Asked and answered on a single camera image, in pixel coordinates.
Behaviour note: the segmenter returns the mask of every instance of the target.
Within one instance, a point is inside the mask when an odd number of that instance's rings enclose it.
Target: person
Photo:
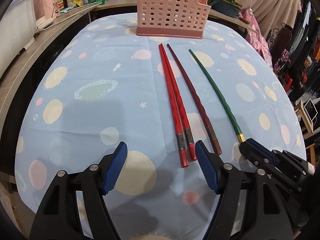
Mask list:
[[[306,60],[303,62],[302,66],[297,68],[289,68],[288,69],[288,75],[292,79],[292,86],[293,90],[288,95],[290,101],[295,105],[296,101],[302,97],[304,94],[304,88],[303,88],[303,74],[305,70],[310,67],[312,64],[312,60],[310,56],[307,56]]]

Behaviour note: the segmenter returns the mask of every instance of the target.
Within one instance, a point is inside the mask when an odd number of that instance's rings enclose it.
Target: screw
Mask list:
[[[223,167],[228,171],[232,169],[232,165],[230,163],[225,163]]]
[[[58,171],[57,175],[58,177],[63,177],[66,174],[65,171]]]
[[[96,171],[98,168],[99,166],[97,164],[92,164],[89,169],[90,171]]]
[[[258,169],[258,170],[257,170],[257,173],[258,173],[259,175],[261,175],[261,176],[263,176],[263,175],[266,174],[266,172],[265,172],[263,169]]]

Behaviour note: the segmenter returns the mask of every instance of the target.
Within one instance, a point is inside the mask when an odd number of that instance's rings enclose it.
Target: curtain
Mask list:
[[[243,9],[250,8],[251,0],[236,0]],[[294,27],[300,0],[252,0],[253,14],[259,24],[261,34],[266,38],[270,30],[280,29],[285,23]]]

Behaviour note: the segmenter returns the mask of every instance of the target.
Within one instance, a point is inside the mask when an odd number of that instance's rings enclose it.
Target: dark red chopstick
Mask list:
[[[175,60],[175,62],[177,64],[178,68],[180,69],[180,72],[181,72],[181,74],[182,74],[182,76],[183,76],[183,78],[184,78],[184,80],[185,80],[185,82],[186,82],[186,84],[187,84],[187,86],[189,88],[189,91],[190,91],[190,93],[192,95],[192,98],[193,98],[194,102],[196,103],[196,106],[198,108],[198,111],[199,111],[199,114],[201,116],[201,119],[204,122],[205,128],[206,128],[207,133],[209,135],[212,148],[213,148],[213,150],[214,150],[214,152],[216,154],[220,155],[222,153],[220,144],[219,144],[217,136],[216,136],[216,134],[215,134],[215,132],[213,130],[213,127],[212,127],[212,124],[210,122],[210,119],[207,116],[207,113],[205,112],[205,109],[204,109],[203,105],[201,104],[200,98],[197,95],[196,90],[193,87],[193,85],[192,85],[192,83],[191,83],[186,71],[184,70],[182,64],[180,63],[177,55],[174,53],[173,49],[171,48],[171,46],[169,44],[167,44],[167,47],[169,48],[169,50],[170,50],[170,52],[171,52],[171,54],[172,54],[172,56],[173,56],[173,58],[174,58],[174,60]]]
[[[180,121],[180,116],[179,116],[179,111],[178,111],[176,99],[174,97],[174,91],[173,91],[173,86],[172,86],[172,82],[170,79],[169,70],[167,67],[167,62],[164,57],[163,46],[161,47],[161,45],[159,45],[159,50],[160,50],[160,55],[161,55],[162,67],[164,70],[165,82],[166,82],[167,90],[168,90],[168,94],[169,94],[169,101],[170,101],[171,112],[172,112],[172,117],[173,117],[174,130],[176,132],[177,141],[178,141],[180,163],[181,163],[181,167],[185,168],[185,167],[189,166],[189,162],[188,162],[186,144],[185,144],[185,140],[184,140],[184,136],[183,136],[182,124]]]
[[[172,67],[170,65],[169,59],[167,57],[167,53],[165,52],[164,46],[161,43],[160,46],[162,47],[162,50],[164,52],[164,59],[166,61],[166,66],[168,68],[169,74],[170,74],[170,79],[172,82],[172,86],[173,86],[173,91],[174,91],[174,95],[176,98],[176,103],[178,105],[178,110],[180,111],[180,117],[182,120],[182,124],[183,124],[183,128],[187,137],[187,141],[188,141],[188,148],[189,148],[189,152],[190,152],[190,157],[191,160],[196,161],[197,157],[196,157],[196,152],[195,152],[195,142],[193,140],[193,136],[192,136],[192,132],[191,132],[191,128],[190,128],[190,124],[189,124],[189,120],[187,117],[187,112],[186,109],[184,108],[183,105],[183,101],[180,95],[180,91],[176,82],[176,79],[174,77],[173,71],[172,71]]]

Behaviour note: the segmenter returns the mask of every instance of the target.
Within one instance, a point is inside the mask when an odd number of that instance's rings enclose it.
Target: pink plastic basket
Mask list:
[[[207,0],[137,0],[138,36],[202,39]]]

